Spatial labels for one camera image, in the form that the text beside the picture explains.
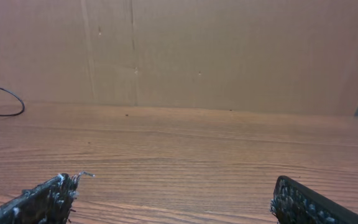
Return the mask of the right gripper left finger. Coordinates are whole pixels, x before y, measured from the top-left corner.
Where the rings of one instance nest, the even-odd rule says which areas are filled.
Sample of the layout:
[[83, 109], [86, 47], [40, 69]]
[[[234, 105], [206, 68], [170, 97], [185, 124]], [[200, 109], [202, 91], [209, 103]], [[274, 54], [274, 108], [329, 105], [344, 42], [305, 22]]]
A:
[[66, 224], [71, 222], [72, 204], [77, 199], [81, 176], [94, 177], [86, 171], [70, 176], [58, 174], [33, 189], [0, 206], [0, 224]]

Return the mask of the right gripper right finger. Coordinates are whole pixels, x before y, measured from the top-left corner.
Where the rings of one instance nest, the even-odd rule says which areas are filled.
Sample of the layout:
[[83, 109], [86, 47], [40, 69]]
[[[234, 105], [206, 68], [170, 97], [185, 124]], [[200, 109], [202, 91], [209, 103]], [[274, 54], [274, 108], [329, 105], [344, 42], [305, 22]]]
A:
[[270, 212], [279, 224], [358, 224], [358, 214], [285, 175], [277, 179]]

